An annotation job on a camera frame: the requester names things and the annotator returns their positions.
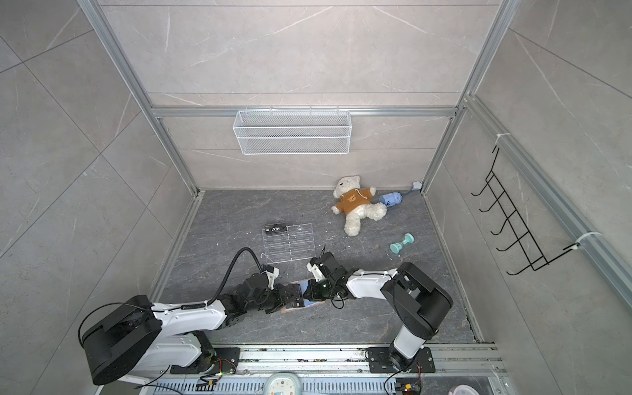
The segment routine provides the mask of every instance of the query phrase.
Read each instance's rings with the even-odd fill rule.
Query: white wire basket
[[[242,110],[233,130],[244,155],[348,154],[351,114],[338,109]]]

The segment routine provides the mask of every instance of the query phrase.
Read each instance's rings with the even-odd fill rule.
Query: white teddy bear
[[[375,188],[370,187],[360,190],[360,176],[342,177],[336,189],[334,197],[340,198],[335,206],[331,207],[334,214],[344,211],[347,215],[344,224],[344,232],[349,236],[358,236],[360,232],[360,219],[369,217],[375,221],[386,215],[386,206],[382,203],[371,204],[370,199],[375,196]]]

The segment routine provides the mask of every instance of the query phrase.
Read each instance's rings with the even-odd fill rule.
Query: orange sweater
[[[363,204],[371,204],[371,199],[373,195],[371,195],[371,189],[367,188],[364,190],[353,189],[349,192],[343,193],[340,196],[340,202],[336,204],[336,208],[340,211],[344,211],[345,215],[349,215],[353,209]]]

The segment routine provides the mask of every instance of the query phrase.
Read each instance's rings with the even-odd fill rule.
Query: side wall
[[[74,0],[0,37],[0,393],[92,394],[78,324],[148,291],[191,195]]]
[[[101,0],[155,106],[455,106],[488,0]],[[245,156],[230,118],[166,118],[201,188],[409,188],[447,118],[353,120],[346,155]]]
[[[525,0],[478,92],[561,190],[632,262],[632,2]],[[427,194],[485,340],[521,394],[626,394],[632,315],[581,252],[528,269],[485,190],[494,138],[466,114]],[[494,168],[547,258],[567,234],[500,153]],[[496,194],[499,185],[492,182]],[[501,199],[507,210],[509,202]],[[512,221],[522,234],[517,221]],[[526,253],[537,257],[535,245]]]

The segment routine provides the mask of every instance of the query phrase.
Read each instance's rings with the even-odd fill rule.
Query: black wire hook rack
[[[491,206],[489,206],[489,208],[487,210],[481,210],[478,209],[480,212],[488,212],[489,210],[492,209],[493,206],[496,205],[496,203],[498,203],[498,206],[501,208],[502,213],[504,214],[505,217],[505,221],[502,223],[501,226],[501,230],[498,231],[498,233],[495,233],[493,231],[490,231],[491,234],[493,234],[494,236],[498,236],[499,234],[502,233],[502,231],[505,228],[506,224],[509,224],[509,227],[511,228],[511,231],[513,232],[514,236],[516,237],[516,241],[514,241],[513,243],[511,243],[507,248],[503,248],[502,250],[499,248],[496,248],[496,250],[503,252],[503,251],[507,251],[508,249],[510,249],[511,247],[513,247],[515,244],[519,244],[520,248],[522,249],[522,252],[525,254],[525,257],[527,259],[527,261],[529,262],[529,264],[527,266],[525,266],[524,268],[520,269],[518,272],[515,273],[509,273],[507,272],[507,274],[509,274],[510,276],[515,276],[517,274],[520,274],[522,272],[524,272],[525,270],[531,268],[534,272],[537,270],[540,270],[541,268],[545,267],[546,265],[549,265],[551,262],[553,262],[554,260],[564,256],[565,254],[573,251],[574,249],[576,249],[577,246],[579,246],[579,243],[573,243],[567,247],[564,247],[562,249],[562,253],[560,253],[558,256],[556,256],[553,259],[547,259],[547,257],[544,256],[544,253],[542,252],[542,249],[540,248],[540,245],[538,244],[538,241],[535,239],[535,237],[533,237],[533,233],[531,233],[531,230],[529,229],[529,227],[526,225],[525,220],[522,218],[522,215],[520,214],[520,212],[518,211],[518,208],[516,207],[516,205],[514,204],[513,200],[511,199],[511,197],[509,196],[509,194],[507,193],[507,190],[505,189],[505,187],[502,185],[500,179],[496,176],[496,173],[494,173],[494,165],[496,164],[496,159],[498,158],[498,146],[496,145],[492,151],[492,153],[495,153],[494,156],[494,161],[492,162],[492,168],[489,170],[489,173],[487,173],[486,177],[485,177],[485,186],[483,187],[483,189],[480,190],[480,192],[474,194],[472,193],[472,196],[480,196],[481,193],[483,193],[485,191],[485,189],[488,189],[492,192],[495,200],[494,203],[492,203]],[[489,184],[493,179],[496,180],[496,182],[498,182],[498,185],[501,186],[502,192],[500,194],[496,194],[496,192],[494,191],[494,189],[491,187],[491,185]],[[502,206],[501,204],[501,197],[505,195],[507,197],[507,199],[509,200],[509,202],[511,203],[512,206],[512,210],[510,211],[509,214],[507,214],[508,210],[505,210],[505,208]],[[522,224],[524,225],[526,232],[523,233],[521,236],[518,236],[516,229],[514,228],[514,226],[511,224],[511,221],[509,220],[512,216],[517,215],[518,218],[520,218],[520,221],[522,222]],[[535,246],[538,248],[538,253],[540,254],[539,257],[537,257],[537,259],[535,260],[531,260],[531,258],[529,257],[529,255],[526,253],[525,250],[525,246],[522,245],[522,239],[526,236],[529,236],[532,240],[533,240],[533,244],[535,244]],[[544,263],[539,265],[539,266],[535,266],[536,263],[538,263],[539,261],[544,260]]]

